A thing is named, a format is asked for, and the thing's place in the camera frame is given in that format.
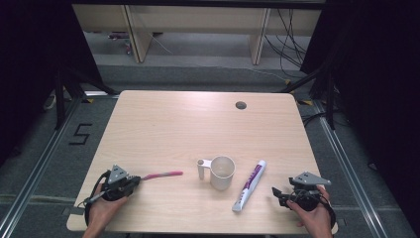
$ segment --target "gray carpet floor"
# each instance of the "gray carpet floor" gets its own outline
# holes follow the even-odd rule
[[[297,80],[304,74],[281,70],[253,71],[222,67],[135,67],[99,66],[104,82],[117,90],[198,90],[198,91],[255,91],[275,92],[284,88],[285,78]],[[95,90],[83,85],[85,90]],[[296,89],[297,100],[309,99],[310,83]],[[81,233],[66,229],[68,209],[74,204],[84,177],[95,154],[107,122],[117,99],[97,98],[90,103],[80,103],[71,117],[66,130],[47,170],[26,207],[12,237],[81,237]],[[316,113],[314,106],[298,105],[302,116]],[[380,175],[368,168],[368,155],[359,143],[357,133],[341,113],[334,115],[336,133],[351,160],[357,176],[364,185],[369,199],[380,215],[389,237],[416,237],[392,194]],[[81,123],[82,133],[89,134],[84,145],[70,145],[80,142],[73,134]],[[32,168],[42,155],[55,126],[55,111],[40,114],[32,130],[21,145],[22,153],[10,158],[0,168],[0,216],[8,211],[16,196],[30,175]],[[321,126],[320,120],[311,121],[306,127],[320,173],[333,185],[329,187],[331,203],[337,213],[339,232],[335,237],[372,237],[368,224],[361,213],[355,196],[338,163],[337,157]],[[107,232],[103,237],[126,237],[126,234]],[[131,237],[204,237],[199,235],[131,234]]]

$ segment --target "hand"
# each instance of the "hand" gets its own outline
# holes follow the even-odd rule
[[[321,192],[321,195],[325,198],[325,202],[328,202],[330,199],[330,194],[324,189],[322,186],[317,186],[319,191]],[[297,215],[300,217],[300,222],[297,223],[297,226],[305,226],[306,230],[309,232],[309,234],[314,237],[322,237],[322,238],[328,238],[333,237],[333,234],[331,233],[331,217],[328,213],[328,210],[324,207],[323,204],[318,203],[317,207],[313,209],[312,211],[306,211],[302,209],[299,204],[287,200],[287,205],[294,210]]]
[[[102,183],[96,188],[95,194],[101,191]],[[117,211],[128,201],[128,197],[124,196],[115,201],[107,201],[100,197],[93,202],[89,212],[89,225],[83,234],[83,238],[99,237],[105,230],[112,217]]]

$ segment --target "white mug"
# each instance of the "white mug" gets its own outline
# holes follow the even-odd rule
[[[231,158],[219,156],[212,161],[199,160],[197,164],[200,179],[204,179],[204,168],[210,169],[210,183],[214,188],[225,190],[231,185],[235,173],[235,163]]]

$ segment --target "floor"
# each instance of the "floor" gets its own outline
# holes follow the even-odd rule
[[[135,73],[153,67],[185,68],[188,73],[192,68],[199,69],[196,73],[214,72],[212,69],[215,68],[220,69],[218,73],[236,70],[244,74],[256,73],[260,78],[275,78],[282,83],[286,83],[288,79],[297,80],[304,75],[298,71],[299,67],[295,63],[282,59],[275,53],[267,41],[262,49],[260,64],[252,65],[247,36],[155,34],[146,60],[137,63],[132,53],[128,54],[128,42],[110,40],[108,34],[85,33],[85,37],[103,77],[111,83],[118,80],[116,77],[119,77],[119,70]],[[268,39],[282,49],[275,36],[269,36]],[[302,49],[306,49],[310,38],[295,40]],[[299,62],[294,49],[284,49],[284,52]],[[183,71],[177,70],[175,73],[182,76]],[[312,105],[305,104],[306,99],[309,99],[308,86],[294,92],[301,103],[298,108],[302,119],[323,111],[322,101],[312,101]],[[89,93],[95,90],[89,86],[86,88]],[[76,104],[74,114],[77,116],[70,115],[72,119],[65,125],[69,129],[62,132],[53,129],[53,110],[46,110],[40,116],[36,126],[22,143],[25,150],[0,168],[0,215],[14,218],[9,223],[8,236],[45,237],[54,234],[58,237],[81,237],[80,232],[66,230],[65,222],[90,165],[90,161],[85,158],[93,157],[101,135],[92,134],[88,142],[90,146],[69,147],[68,144],[75,140],[71,128],[86,121],[94,121],[90,130],[103,131],[116,100],[96,98],[95,103],[90,104],[83,101],[69,102],[68,107]],[[331,131],[325,120],[319,118],[309,122],[305,128],[321,175],[334,182],[330,193],[339,224],[336,237],[416,237],[386,184],[378,173],[367,166],[368,156],[345,115],[335,115],[335,123],[335,131]],[[52,139],[57,140],[56,145],[52,143]],[[29,202],[24,209],[15,210],[17,199],[27,199]],[[129,237],[126,234],[104,234],[104,237],[123,236]],[[131,234],[130,237],[160,236]]]

